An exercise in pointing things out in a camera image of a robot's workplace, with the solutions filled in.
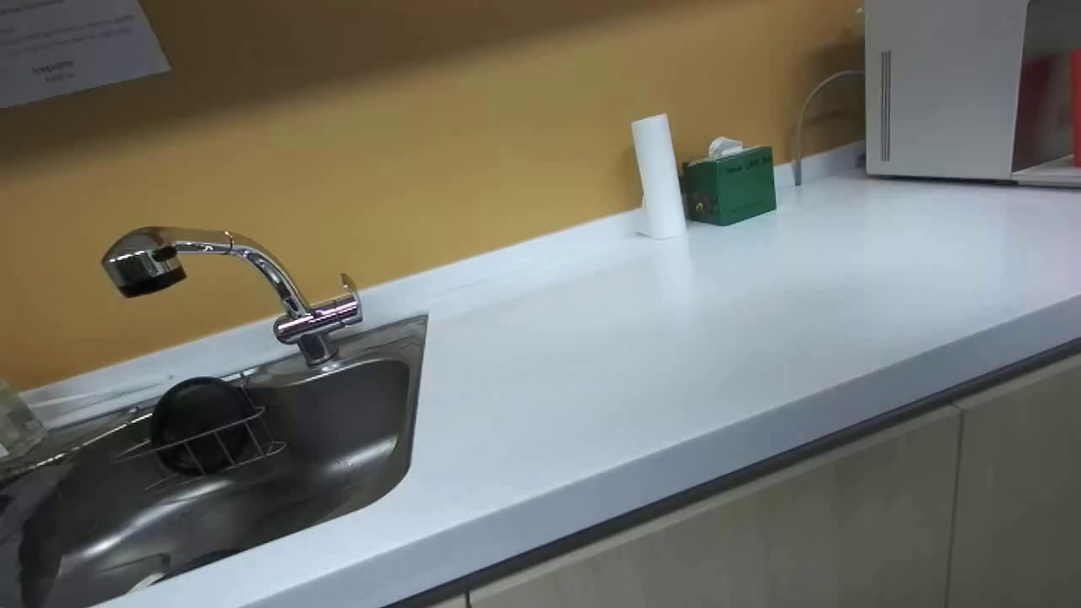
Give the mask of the beige cabinet door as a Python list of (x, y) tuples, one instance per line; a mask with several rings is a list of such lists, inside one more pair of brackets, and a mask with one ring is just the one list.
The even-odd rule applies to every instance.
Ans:
[(958, 414), (934, 410), (528, 567), (470, 608), (947, 608)]

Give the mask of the white paper wall notice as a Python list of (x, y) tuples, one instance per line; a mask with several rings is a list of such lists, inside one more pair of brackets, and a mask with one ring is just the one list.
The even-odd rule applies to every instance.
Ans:
[(170, 67), (139, 0), (0, 0), (0, 108)]

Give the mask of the black round sink strainer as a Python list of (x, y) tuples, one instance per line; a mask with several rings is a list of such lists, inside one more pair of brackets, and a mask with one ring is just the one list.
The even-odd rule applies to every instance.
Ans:
[(220, 377), (171, 386), (152, 410), (152, 444), (164, 469), (182, 475), (237, 467), (251, 444), (251, 394)]

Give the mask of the green tissue box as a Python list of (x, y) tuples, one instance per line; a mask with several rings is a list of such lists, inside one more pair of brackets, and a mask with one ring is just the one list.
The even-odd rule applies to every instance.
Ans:
[(729, 227), (777, 210), (774, 148), (713, 139), (703, 158), (681, 166), (686, 216)]

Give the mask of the stainless steel sink basin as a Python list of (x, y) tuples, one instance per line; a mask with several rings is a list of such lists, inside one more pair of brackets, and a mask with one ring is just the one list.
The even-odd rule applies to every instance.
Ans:
[(170, 389), (50, 428), (2, 467), (0, 608), (96, 608), (383, 498), (412, 467), (423, 350), (404, 317), (340, 338), (323, 370), (287, 353), (220, 377), (283, 449), (215, 475), (115, 463)]

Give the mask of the white water dispenser appliance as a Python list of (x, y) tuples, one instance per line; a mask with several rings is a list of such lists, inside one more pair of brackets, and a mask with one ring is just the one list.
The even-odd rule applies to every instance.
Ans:
[(873, 175), (1081, 186), (1081, 0), (864, 0)]

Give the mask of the chrome sink faucet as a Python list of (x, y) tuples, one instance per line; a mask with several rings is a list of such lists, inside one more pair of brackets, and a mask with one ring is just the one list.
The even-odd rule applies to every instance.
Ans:
[(331, 363), (337, 359), (331, 334), (366, 317), (351, 275), (340, 275), (340, 297), (310, 302), (291, 269), (267, 247), (229, 230), (139, 227), (105, 248), (103, 267), (124, 297), (146, 297), (187, 275), (182, 252), (237, 255), (251, 264), (283, 307), (274, 320), (274, 338), (280, 343), (294, 343), (310, 369)]

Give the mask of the white paper towel roll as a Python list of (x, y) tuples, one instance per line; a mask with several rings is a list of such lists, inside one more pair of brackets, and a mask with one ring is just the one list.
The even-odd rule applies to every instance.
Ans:
[(686, 210), (681, 210), (670, 118), (666, 113), (634, 118), (631, 148), (634, 148), (640, 186), (643, 186), (643, 230), (652, 240), (681, 240)]

